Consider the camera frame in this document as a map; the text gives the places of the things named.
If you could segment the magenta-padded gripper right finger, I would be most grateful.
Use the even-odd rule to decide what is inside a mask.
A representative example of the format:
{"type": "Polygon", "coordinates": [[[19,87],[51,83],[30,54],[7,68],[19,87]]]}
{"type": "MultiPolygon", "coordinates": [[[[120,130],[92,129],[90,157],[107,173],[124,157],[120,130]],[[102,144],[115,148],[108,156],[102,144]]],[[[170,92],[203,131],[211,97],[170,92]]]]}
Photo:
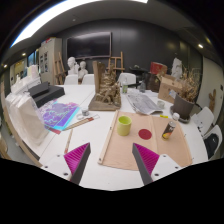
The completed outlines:
{"type": "Polygon", "coordinates": [[[144,185],[181,170],[181,167],[167,154],[158,155],[137,143],[133,144],[132,153],[144,185]]]}

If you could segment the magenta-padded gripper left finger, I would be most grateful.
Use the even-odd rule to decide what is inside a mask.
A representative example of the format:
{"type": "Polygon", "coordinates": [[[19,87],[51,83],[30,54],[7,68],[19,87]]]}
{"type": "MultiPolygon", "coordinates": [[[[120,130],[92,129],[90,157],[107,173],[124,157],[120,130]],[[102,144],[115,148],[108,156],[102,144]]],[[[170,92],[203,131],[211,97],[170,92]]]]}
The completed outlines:
{"type": "Polygon", "coordinates": [[[83,144],[64,155],[54,156],[42,166],[42,169],[78,185],[90,152],[90,144],[83,144]]]}

